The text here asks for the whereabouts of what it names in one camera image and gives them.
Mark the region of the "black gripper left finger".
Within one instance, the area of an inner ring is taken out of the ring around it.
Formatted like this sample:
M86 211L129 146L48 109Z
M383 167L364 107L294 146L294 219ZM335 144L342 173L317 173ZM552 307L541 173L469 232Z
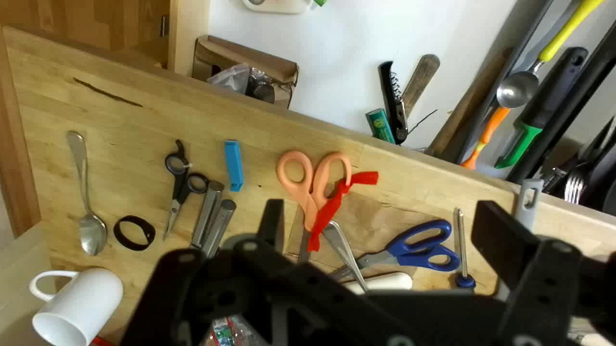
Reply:
M285 244L285 201L271 198L265 201L256 236L281 251Z

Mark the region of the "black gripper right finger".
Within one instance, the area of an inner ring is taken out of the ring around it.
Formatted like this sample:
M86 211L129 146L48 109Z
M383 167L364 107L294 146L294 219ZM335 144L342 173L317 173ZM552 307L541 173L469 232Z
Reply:
M496 201L475 203L471 244L508 288L539 284L543 240Z

